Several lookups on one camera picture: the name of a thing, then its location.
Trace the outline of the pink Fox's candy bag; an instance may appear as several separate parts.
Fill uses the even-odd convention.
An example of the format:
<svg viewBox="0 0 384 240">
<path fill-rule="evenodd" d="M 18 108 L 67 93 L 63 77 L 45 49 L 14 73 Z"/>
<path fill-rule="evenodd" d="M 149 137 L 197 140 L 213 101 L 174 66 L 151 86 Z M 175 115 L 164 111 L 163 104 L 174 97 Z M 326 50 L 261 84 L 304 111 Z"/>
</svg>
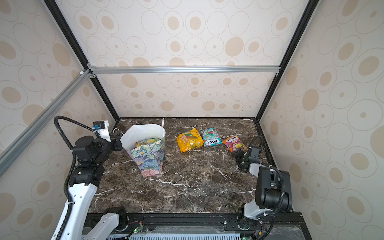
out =
<svg viewBox="0 0 384 240">
<path fill-rule="evenodd" d="M 223 143 L 226 145 L 226 147 L 231 153 L 234 153 L 239 150 L 244 152 L 247 151 L 247 146 L 240 140 L 239 136 L 237 135 L 225 139 Z"/>
</svg>

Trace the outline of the floral white paper bag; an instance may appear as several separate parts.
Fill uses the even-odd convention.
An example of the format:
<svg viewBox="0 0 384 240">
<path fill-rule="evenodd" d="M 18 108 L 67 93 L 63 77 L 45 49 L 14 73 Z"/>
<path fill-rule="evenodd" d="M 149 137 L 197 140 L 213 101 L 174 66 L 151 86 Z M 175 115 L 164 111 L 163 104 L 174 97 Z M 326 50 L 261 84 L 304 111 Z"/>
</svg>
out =
<svg viewBox="0 0 384 240">
<path fill-rule="evenodd" d="M 122 146 L 134 161 L 143 177 L 157 176 L 162 173 L 165 157 L 165 119 L 133 118 L 121 119 L 117 126 L 123 132 Z M 136 142 L 159 138 L 151 145 L 136 148 Z"/>
</svg>

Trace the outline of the teal Fox's candy bag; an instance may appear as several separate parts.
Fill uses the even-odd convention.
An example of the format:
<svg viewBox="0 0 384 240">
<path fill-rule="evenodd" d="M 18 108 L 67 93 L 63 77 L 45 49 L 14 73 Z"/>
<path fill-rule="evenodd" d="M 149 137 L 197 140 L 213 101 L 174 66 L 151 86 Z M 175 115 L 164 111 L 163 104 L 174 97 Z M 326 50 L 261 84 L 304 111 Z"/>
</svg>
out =
<svg viewBox="0 0 384 240">
<path fill-rule="evenodd" d="M 217 146 L 222 144 L 216 128 L 210 128 L 202 131 L 204 147 Z"/>
</svg>

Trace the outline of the yellow snack bag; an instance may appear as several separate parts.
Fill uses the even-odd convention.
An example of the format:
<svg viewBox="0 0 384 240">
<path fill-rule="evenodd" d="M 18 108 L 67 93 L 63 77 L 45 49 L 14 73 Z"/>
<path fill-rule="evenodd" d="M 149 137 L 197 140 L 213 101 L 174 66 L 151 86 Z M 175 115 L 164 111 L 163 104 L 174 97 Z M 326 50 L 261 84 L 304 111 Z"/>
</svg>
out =
<svg viewBox="0 0 384 240">
<path fill-rule="evenodd" d="M 177 143 L 181 153 L 194 150 L 204 146 L 204 141 L 196 128 L 182 133 L 177 137 Z"/>
</svg>

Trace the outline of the green Fox's candy bag small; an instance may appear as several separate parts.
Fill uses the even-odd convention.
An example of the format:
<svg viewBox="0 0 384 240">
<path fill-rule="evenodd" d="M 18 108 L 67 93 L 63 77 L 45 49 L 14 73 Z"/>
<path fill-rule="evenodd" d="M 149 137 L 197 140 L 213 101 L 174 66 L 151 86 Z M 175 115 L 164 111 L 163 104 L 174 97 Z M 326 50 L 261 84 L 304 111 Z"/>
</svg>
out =
<svg viewBox="0 0 384 240">
<path fill-rule="evenodd" d="M 151 139 L 145 139 L 145 140 L 142 140 L 140 142 L 136 142 L 136 148 L 140 147 L 140 146 L 144 146 L 144 145 L 151 145 L 157 141 L 160 141 L 161 139 L 159 138 L 151 138 Z"/>
</svg>

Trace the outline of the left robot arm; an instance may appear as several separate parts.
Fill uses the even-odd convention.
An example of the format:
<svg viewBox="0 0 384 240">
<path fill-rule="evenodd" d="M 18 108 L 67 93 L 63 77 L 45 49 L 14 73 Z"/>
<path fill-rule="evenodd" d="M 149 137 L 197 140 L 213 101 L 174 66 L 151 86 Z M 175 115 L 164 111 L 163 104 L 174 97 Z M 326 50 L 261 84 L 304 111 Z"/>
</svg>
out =
<svg viewBox="0 0 384 240">
<path fill-rule="evenodd" d="M 89 130 L 93 135 L 81 137 L 75 144 L 71 144 L 60 125 L 61 120 Z M 110 133 L 108 121 L 96 121 L 93 127 L 88 127 L 70 118 L 55 116 L 54 125 L 71 151 L 73 160 L 63 185 L 67 201 L 52 238 L 79 240 L 89 206 L 105 171 L 103 164 L 112 152 L 123 149 L 123 133 L 119 129 Z"/>
</svg>

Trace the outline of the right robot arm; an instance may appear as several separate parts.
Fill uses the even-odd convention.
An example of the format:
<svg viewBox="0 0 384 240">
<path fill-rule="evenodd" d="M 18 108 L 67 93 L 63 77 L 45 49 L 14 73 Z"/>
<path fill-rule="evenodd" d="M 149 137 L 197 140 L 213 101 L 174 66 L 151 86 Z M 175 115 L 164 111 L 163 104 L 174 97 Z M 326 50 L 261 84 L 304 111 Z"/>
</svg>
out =
<svg viewBox="0 0 384 240">
<path fill-rule="evenodd" d="M 256 136 L 246 152 L 237 150 L 233 153 L 239 170 L 257 178 L 255 198 L 238 210 L 238 223 L 244 227 L 293 210 L 290 174 L 260 161 L 263 143 L 264 138 Z"/>
</svg>

